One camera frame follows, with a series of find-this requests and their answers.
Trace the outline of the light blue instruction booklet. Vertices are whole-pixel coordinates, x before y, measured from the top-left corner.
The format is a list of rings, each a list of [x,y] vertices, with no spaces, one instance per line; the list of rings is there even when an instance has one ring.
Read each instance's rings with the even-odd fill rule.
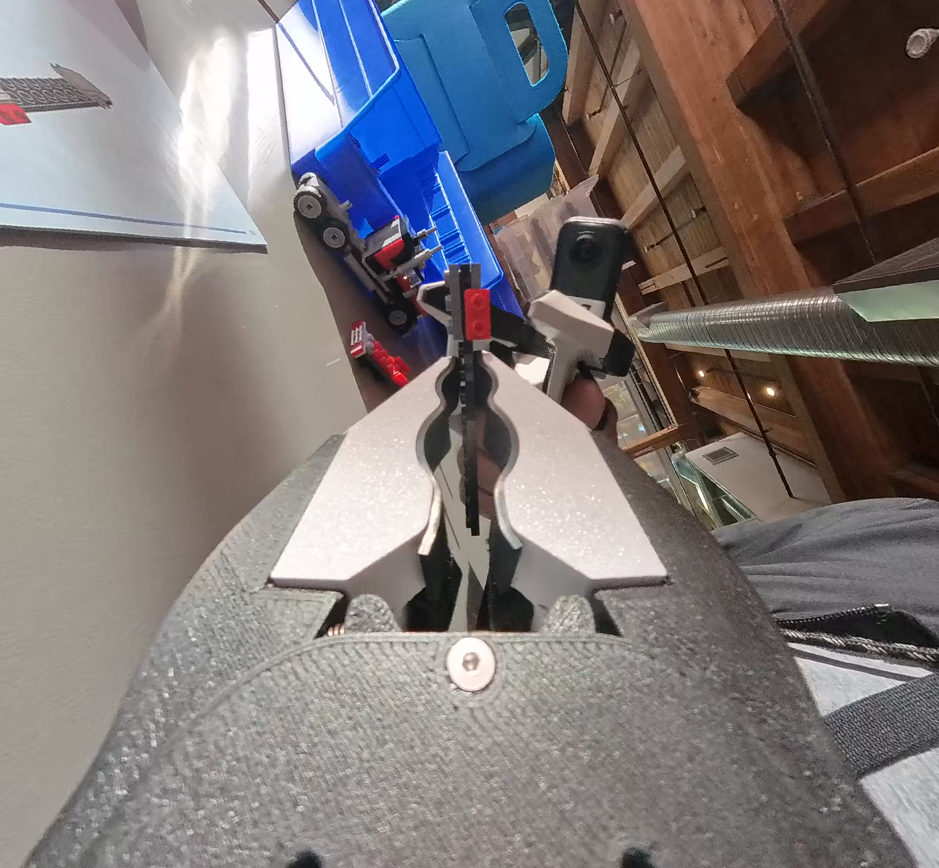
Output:
[[[1,0],[2,228],[265,251],[115,0]]]

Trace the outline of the small red brick assembly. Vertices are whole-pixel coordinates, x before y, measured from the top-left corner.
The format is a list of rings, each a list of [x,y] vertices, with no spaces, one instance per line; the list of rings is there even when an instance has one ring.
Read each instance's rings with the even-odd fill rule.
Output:
[[[405,359],[389,352],[362,320],[351,325],[348,353],[352,360],[372,369],[395,388],[404,387],[410,381],[411,369]]]

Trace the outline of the clear plastic organizer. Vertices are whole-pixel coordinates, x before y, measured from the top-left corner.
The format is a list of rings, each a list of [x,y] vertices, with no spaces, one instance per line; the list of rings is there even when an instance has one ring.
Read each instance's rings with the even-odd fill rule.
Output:
[[[564,195],[539,198],[537,206],[528,205],[521,217],[495,233],[496,254],[524,308],[549,288],[563,223],[597,217],[592,193],[598,181],[592,175]]]

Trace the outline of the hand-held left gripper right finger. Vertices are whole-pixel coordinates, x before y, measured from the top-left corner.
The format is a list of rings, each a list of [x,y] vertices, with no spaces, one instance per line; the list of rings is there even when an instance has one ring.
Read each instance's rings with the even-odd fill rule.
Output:
[[[496,358],[482,361],[480,505],[490,522],[483,627],[613,627],[604,592],[658,588],[664,558],[630,501],[645,476]]]

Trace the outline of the person's right hand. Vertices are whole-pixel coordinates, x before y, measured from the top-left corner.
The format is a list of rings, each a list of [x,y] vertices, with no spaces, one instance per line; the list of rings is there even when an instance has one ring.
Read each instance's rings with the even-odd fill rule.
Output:
[[[617,410],[593,378],[579,374],[565,388],[560,404],[593,432],[616,438]]]

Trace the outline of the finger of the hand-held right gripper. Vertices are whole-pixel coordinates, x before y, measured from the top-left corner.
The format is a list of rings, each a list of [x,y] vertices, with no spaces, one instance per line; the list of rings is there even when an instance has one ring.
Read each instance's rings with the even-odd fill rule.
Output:
[[[450,297],[446,281],[424,283],[417,289],[416,307],[443,328],[447,337],[452,336],[452,313],[448,307]]]
[[[543,294],[530,302],[524,318],[491,310],[489,349],[503,361],[514,355],[546,358],[542,391],[559,401],[581,371],[606,372],[614,328],[565,294]]]

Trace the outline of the person's grey sweatshirt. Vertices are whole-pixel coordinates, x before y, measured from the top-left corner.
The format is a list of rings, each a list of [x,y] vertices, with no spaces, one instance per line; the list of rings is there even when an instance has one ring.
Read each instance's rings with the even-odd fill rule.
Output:
[[[937,668],[815,645],[791,650],[863,789],[916,866],[936,867]]]

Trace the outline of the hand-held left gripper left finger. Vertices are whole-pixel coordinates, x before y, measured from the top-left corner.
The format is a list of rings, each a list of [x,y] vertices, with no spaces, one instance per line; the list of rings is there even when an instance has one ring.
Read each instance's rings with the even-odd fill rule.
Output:
[[[382,598],[394,616],[446,628],[456,597],[435,469],[455,402],[441,358],[346,431],[268,580],[278,588]]]

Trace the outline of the person's dark jacket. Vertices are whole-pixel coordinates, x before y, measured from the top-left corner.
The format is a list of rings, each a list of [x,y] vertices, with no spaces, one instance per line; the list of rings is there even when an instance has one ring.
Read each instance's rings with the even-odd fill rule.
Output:
[[[771,613],[822,616],[875,605],[938,632],[938,504],[883,498],[742,522],[713,534]]]

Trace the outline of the red and black toy truck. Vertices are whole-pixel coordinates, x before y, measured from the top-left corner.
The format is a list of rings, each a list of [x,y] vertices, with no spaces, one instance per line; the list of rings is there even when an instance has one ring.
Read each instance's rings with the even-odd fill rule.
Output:
[[[418,306],[424,268],[442,246],[426,241],[437,227],[410,232],[402,217],[362,236],[351,222],[350,201],[340,202],[325,180],[304,173],[293,196],[296,214],[321,245],[333,252],[379,304],[386,322],[398,334],[409,334],[423,310]]]

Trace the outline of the light blue felt bag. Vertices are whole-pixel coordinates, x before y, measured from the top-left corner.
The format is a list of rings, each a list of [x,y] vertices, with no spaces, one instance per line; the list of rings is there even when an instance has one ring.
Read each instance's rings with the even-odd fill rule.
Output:
[[[532,81],[509,14],[524,8],[546,54]],[[399,0],[382,13],[483,224],[546,194],[556,154],[541,112],[566,80],[549,0]]]

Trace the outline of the long black brick plate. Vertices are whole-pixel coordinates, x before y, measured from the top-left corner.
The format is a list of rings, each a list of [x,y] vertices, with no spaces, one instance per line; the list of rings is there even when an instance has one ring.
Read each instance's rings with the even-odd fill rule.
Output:
[[[446,278],[450,290],[449,304],[452,313],[452,336],[450,340],[459,386],[465,524],[469,533],[477,536],[480,533],[477,355],[490,339],[478,343],[471,343],[463,339],[462,293],[467,288],[483,288],[480,280],[480,265],[474,263],[453,265],[448,269]]]

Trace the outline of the grey desk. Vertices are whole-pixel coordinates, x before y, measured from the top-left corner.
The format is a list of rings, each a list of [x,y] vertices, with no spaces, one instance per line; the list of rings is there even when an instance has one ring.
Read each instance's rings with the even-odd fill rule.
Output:
[[[100,749],[227,532],[365,412],[354,290],[299,226],[294,0],[115,0],[267,251],[2,231],[2,866]]]

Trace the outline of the blue plastic bin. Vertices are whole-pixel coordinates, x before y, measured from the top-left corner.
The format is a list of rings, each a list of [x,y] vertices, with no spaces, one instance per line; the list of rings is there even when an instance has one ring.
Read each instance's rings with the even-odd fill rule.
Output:
[[[299,0],[276,35],[296,184],[323,178],[362,236],[394,217],[410,232],[436,226],[424,283],[478,264],[492,305],[521,315],[376,1]]]

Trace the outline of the silver ventilation duct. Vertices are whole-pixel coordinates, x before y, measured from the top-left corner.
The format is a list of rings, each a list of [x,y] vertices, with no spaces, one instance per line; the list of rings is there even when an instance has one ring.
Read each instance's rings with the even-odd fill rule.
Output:
[[[646,343],[769,356],[938,367],[937,320],[871,322],[831,289],[667,311],[627,320]]]

